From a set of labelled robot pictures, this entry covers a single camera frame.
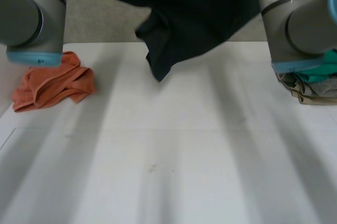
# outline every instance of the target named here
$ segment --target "fabric pile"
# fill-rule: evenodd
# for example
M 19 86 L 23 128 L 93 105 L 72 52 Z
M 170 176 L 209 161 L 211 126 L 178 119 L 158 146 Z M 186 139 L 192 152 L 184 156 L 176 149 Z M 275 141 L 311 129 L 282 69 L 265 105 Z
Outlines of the fabric pile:
M 31 67 L 12 95 L 15 112 L 48 108 L 69 97 L 79 103 L 96 93 L 94 73 L 73 52 L 65 52 L 58 68 Z
M 311 70 L 277 74 L 279 81 L 301 104 L 337 105 L 337 52 L 325 54 L 324 63 Z

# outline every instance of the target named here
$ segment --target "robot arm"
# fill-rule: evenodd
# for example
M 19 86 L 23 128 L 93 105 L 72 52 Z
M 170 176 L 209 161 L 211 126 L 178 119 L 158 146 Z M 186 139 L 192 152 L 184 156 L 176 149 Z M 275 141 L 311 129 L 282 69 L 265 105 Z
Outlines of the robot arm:
M 337 0 L 259 0 L 276 72 L 310 69 L 337 47 Z
M 66 0 L 0 0 L 0 43 L 14 63 L 58 66 Z
M 324 52 L 337 47 L 337 0 L 259 1 L 275 71 L 319 66 Z M 8 59 L 59 65 L 66 0 L 0 0 L 0 5 L 0 43 L 8 45 Z

